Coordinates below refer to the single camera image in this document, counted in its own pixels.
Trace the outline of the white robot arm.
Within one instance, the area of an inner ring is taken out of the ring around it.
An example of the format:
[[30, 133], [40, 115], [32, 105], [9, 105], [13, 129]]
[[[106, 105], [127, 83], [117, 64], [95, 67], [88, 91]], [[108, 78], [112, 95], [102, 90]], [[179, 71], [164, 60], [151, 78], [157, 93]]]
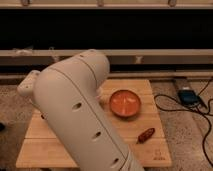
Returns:
[[19, 84], [81, 171], [145, 171], [97, 99], [110, 65], [90, 49], [33, 70]]

